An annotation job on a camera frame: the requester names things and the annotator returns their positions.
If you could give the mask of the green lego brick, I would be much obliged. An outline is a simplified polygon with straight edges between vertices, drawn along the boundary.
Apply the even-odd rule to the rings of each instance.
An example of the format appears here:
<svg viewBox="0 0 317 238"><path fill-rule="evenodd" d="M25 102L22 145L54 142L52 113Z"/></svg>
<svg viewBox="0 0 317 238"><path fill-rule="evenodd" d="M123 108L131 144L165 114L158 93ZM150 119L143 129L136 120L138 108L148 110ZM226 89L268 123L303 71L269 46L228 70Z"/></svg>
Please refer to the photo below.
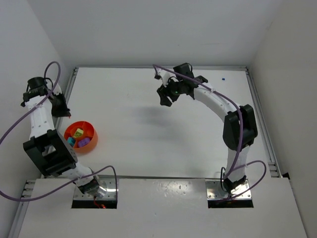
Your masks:
<svg viewBox="0 0 317 238"><path fill-rule="evenodd" d="M79 138L84 134L84 130L81 128L77 128L73 134L74 138Z"/></svg>

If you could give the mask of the orange divided round container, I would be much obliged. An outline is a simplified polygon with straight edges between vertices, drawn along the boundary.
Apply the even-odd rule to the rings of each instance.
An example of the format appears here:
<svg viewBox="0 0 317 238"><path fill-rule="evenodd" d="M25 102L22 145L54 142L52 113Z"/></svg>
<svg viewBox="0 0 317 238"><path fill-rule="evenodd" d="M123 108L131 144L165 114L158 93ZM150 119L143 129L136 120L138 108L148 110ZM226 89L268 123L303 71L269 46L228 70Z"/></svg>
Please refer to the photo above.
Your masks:
<svg viewBox="0 0 317 238"><path fill-rule="evenodd" d="M84 134L79 138L74 138L73 134L77 128L83 129ZM79 153L79 154L87 154L89 152L92 152L95 149L97 142L98 142L98 134L97 134L95 128L87 121L76 121L73 124L71 124L65 130L63 137L66 140L68 139L68 137L73 137L76 140L76 143L72 148L75 150L76 153ZM90 140L91 140L90 143L84 147L79 148L77 146L78 141L80 141L86 137L90 138Z"/></svg>

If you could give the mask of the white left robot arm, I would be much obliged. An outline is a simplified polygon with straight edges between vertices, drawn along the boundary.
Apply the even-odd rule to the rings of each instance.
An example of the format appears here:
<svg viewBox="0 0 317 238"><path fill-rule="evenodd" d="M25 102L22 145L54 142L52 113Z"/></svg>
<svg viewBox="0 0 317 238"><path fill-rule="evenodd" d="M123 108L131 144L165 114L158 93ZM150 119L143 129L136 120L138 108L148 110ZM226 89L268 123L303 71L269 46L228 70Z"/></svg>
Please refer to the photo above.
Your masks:
<svg viewBox="0 0 317 238"><path fill-rule="evenodd" d="M27 83L22 106L30 112L31 134L23 143L24 151L42 175L67 177L82 194L103 197L98 176L78 162L74 149L55 128L53 118L71 115L60 87L50 95L47 78L33 77Z"/></svg>

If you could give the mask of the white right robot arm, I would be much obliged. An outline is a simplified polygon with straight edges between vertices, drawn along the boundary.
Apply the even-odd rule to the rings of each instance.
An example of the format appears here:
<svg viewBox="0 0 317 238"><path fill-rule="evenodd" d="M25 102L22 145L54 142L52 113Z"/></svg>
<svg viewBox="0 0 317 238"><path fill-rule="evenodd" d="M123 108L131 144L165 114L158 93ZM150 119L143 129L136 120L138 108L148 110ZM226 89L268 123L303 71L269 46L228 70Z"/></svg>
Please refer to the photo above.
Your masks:
<svg viewBox="0 0 317 238"><path fill-rule="evenodd" d="M180 95L190 96L207 106L223 122L222 139L227 146L227 165L221 173L220 186L230 193L246 179L247 155L258 129L254 109L241 106L208 85L202 75L195 76L189 63L175 66L172 70L155 65L154 78L162 81L157 93L162 106L171 107Z"/></svg>

